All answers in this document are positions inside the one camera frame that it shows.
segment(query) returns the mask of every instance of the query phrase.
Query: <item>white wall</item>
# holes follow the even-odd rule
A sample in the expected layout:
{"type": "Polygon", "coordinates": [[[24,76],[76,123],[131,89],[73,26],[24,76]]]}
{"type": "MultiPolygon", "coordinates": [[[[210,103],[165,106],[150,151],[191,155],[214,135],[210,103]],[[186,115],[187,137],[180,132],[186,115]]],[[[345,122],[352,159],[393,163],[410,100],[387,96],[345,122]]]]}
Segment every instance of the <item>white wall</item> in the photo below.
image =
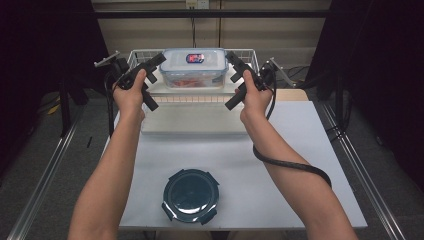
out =
{"type": "MultiPolygon", "coordinates": [[[[92,1],[95,10],[185,9],[185,1],[181,0],[92,1]]],[[[210,8],[219,9],[219,3],[219,0],[210,0],[210,8]]],[[[331,0],[223,0],[221,8],[325,10],[329,8],[330,3],[331,0]]],[[[281,61],[286,64],[307,65],[318,43],[324,19],[225,18],[221,19],[220,24],[219,19],[201,18],[195,19],[195,23],[197,47],[218,47],[220,42],[223,48],[255,49],[259,61],[262,56],[269,58],[282,55],[285,61],[281,61]]],[[[100,19],[99,24],[110,53],[118,50],[125,56],[133,49],[192,47],[190,19],[100,19]]]]}

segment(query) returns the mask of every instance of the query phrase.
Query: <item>black curtain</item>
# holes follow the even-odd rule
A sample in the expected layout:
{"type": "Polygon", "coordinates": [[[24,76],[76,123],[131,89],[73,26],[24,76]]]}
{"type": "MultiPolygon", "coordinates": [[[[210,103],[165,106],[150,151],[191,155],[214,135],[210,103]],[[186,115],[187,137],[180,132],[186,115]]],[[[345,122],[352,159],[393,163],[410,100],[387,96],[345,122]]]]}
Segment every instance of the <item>black curtain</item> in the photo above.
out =
{"type": "Polygon", "coordinates": [[[405,172],[424,189],[424,1],[334,0],[306,82],[338,77],[405,172]]]}
{"type": "Polygon", "coordinates": [[[90,0],[4,0],[0,3],[0,175],[37,120],[37,107],[67,77],[75,89],[102,91],[93,63],[107,56],[90,0]]]}

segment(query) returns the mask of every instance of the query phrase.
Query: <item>metal rail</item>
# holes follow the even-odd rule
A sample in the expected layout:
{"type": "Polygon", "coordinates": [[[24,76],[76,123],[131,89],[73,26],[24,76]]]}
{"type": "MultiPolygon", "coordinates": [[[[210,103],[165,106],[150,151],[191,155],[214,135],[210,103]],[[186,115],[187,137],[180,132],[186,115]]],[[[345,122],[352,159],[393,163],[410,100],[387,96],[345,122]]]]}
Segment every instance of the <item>metal rail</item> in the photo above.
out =
{"type": "MultiPolygon", "coordinates": [[[[332,127],[336,127],[337,122],[335,120],[335,113],[333,109],[331,108],[331,106],[328,104],[323,104],[323,108],[332,127]]],[[[380,195],[380,192],[378,191],[377,187],[374,185],[374,182],[372,181],[370,175],[368,174],[365,166],[362,164],[362,161],[359,158],[358,153],[356,152],[355,148],[350,142],[349,137],[346,134],[342,134],[337,128],[334,128],[334,129],[337,135],[339,136],[338,139],[346,153],[346,156],[348,157],[350,163],[352,164],[352,167],[355,170],[356,175],[358,176],[362,186],[364,187],[365,192],[367,193],[368,198],[370,199],[371,204],[373,205],[390,239],[392,240],[405,239],[405,236],[402,233],[402,230],[400,229],[395,216],[390,211],[383,197],[380,195]]]]}
{"type": "Polygon", "coordinates": [[[59,143],[50,158],[50,161],[44,170],[43,175],[41,176],[40,181],[37,184],[34,192],[31,195],[27,205],[16,221],[15,225],[12,228],[12,231],[9,234],[7,240],[23,240],[25,239],[28,231],[38,213],[38,210],[43,203],[44,197],[49,189],[51,182],[53,181],[53,177],[57,171],[58,166],[66,152],[66,149],[69,146],[69,143],[74,136],[76,126],[82,118],[85,106],[81,106],[78,108],[78,111],[75,116],[75,121],[72,124],[70,130],[67,134],[60,138],[59,143]]]}
{"type": "Polygon", "coordinates": [[[329,16],[347,16],[352,12],[330,10],[99,10],[85,11],[44,11],[36,15],[62,15],[71,17],[94,17],[97,19],[115,18],[326,18],[329,16]]]}

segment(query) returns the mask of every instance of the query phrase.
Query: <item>clear plastic container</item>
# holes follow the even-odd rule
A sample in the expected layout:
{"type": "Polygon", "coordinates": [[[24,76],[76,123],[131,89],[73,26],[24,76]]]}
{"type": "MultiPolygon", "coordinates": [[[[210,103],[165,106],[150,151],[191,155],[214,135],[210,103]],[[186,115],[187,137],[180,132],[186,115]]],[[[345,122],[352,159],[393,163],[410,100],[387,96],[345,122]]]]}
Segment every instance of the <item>clear plastic container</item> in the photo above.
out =
{"type": "Polygon", "coordinates": [[[223,88],[228,63],[223,48],[170,48],[159,71],[173,89],[223,88]]]}

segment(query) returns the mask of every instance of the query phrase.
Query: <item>handheld controller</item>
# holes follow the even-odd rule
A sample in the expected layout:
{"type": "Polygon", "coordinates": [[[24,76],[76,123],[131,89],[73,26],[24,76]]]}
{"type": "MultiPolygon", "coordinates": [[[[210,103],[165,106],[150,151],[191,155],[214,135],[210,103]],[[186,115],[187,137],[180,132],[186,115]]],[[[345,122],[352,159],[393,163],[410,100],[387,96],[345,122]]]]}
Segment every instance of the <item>handheld controller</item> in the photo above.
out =
{"type": "MultiPolygon", "coordinates": [[[[146,75],[149,81],[151,83],[155,83],[157,79],[153,75],[153,72],[157,69],[157,66],[163,63],[165,60],[166,60],[165,56],[162,53],[159,53],[158,55],[154,56],[148,61],[138,64],[136,67],[126,72],[118,79],[117,81],[118,86],[124,90],[130,89],[133,86],[134,80],[141,69],[144,69],[146,71],[146,75]]],[[[147,92],[148,88],[149,86],[147,86],[147,84],[144,82],[143,87],[141,89],[141,92],[143,94],[143,102],[147,105],[147,107],[151,111],[154,111],[159,106],[155,102],[155,100],[153,100],[150,94],[147,92]]]]}
{"type": "MultiPolygon", "coordinates": [[[[249,70],[252,74],[253,82],[255,83],[256,88],[258,91],[263,91],[268,89],[268,86],[270,86],[275,79],[275,69],[273,65],[269,64],[269,62],[265,63],[261,69],[259,70],[259,75],[255,73],[255,71],[243,60],[241,60],[234,52],[228,52],[226,55],[226,58],[228,59],[228,62],[233,64],[234,70],[236,70],[236,73],[231,77],[231,81],[234,83],[237,82],[242,76],[243,72],[245,70],[249,70]]],[[[228,108],[228,110],[232,110],[235,106],[237,106],[241,101],[244,100],[247,88],[246,84],[243,82],[238,87],[240,90],[238,93],[236,93],[228,102],[225,103],[225,106],[228,108]]]]}

